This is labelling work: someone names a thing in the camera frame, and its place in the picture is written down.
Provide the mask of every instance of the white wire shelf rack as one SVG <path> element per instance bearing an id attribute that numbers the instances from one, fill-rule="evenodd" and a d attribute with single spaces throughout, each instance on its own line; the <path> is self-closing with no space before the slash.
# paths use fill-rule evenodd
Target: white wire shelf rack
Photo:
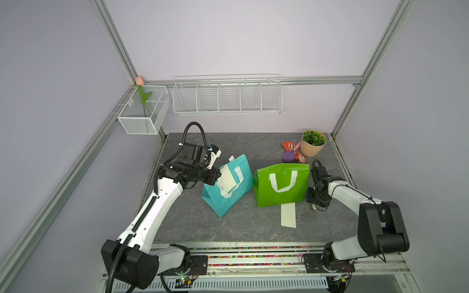
<path id="1" fill-rule="evenodd" d="M 166 116 L 171 98 L 166 86 L 143 85 L 144 93 L 152 91 L 152 95 L 142 106 L 142 100 L 137 87 L 117 116 L 128 134 L 158 134 Z"/>
<path id="2" fill-rule="evenodd" d="M 280 113 L 280 76 L 210 79 L 191 82 L 174 78 L 173 108 L 177 115 Z"/>

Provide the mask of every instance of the teal shopping bag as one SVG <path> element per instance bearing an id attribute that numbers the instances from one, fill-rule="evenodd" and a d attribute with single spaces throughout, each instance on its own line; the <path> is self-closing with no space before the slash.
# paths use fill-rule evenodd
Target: teal shopping bag
<path id="1" fill-rule="evenodd" d="M 214 186 L 204 184 L 202 189 L 202 198 L 219 217 L 226 214 L 253 187 L 251 168 L 246 155 L 241 155 L 226 165 L 236 182 L 235 187 L 224 190 L 217 180 Z"/>

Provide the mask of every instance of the bag handle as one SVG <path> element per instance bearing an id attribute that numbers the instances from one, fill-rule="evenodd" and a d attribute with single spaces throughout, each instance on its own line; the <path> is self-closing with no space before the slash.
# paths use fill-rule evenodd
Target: bag handle
<path id="1" fill-rule="evenodd" d="M 242 174 L 241 167 L 239 166 L 236 167 L 234 171 L 236 172 L 236 175 L 238 175 L 239 183 L 236 184 L 236 186 L 233 187 L 233 189 L 230 192 L 227 192 L 226 190 L 224 190 L 220 184 L 220 181 L 217 180 L 217 186 L 220 189 L 220 194 L 224 198 L 230 198 L 233 195 L 233 191 L 237 190 L 238 187 L 241 185 L 241 182 L 244 180 L 244 175 Z"/>
<path id="2" fill-rule="evenodd" d="M 277 186 L 277 177 L 275 177 L 275 173 L 269 174 L 269 181 L 270 181 L 270 185 L 272 185 L 273 190 L 275 190 L 276 192 L 285 192 L 285 191 L 289 191 L 293 186 L 295 186 L 297 177 L 298 177 L 298 171 L 292 170 L 292 177 L 290 178 L 290 185 L 280 190 Z"/>

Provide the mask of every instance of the green artificial plant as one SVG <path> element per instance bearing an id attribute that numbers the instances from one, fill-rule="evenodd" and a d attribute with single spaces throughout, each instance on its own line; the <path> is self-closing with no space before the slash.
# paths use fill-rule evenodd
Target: green artificial plant
<path id="1" fill-rule="evenodd" d="M 323 145 L 326 142 L 326 139 L 318 131 L 308 130 L 303 134 L 303 140 L 312 145 Z"/>
<path id="2" fill-rule="evenodd" d="M 152 91 L 148 92 L 148 93 L 144 93 L 144 90 L 142 89 L 142 86 L 141 85 L 137 85 L 138 87 L 138 91 L 140 92 L 140 96 L 142 97 L 142 106 L 144 107 L 144 115 L 146 117 L 146 111 L 145 111 L 145 103 L 146 101 L 148 100 L 148 98 L 151 96 L 151 94 L 153 93 Z"/>

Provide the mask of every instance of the pink tulip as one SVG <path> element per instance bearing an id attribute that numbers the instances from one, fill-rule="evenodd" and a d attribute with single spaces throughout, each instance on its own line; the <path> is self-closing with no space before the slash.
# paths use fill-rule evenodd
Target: pink tulip
<path id="1" fill-rule="evenodd" d="M 137 85 L 144 85 L 145 84 L 144 79 L 141 76 L 139 76 L 135 79 L 135 83 Z"/>

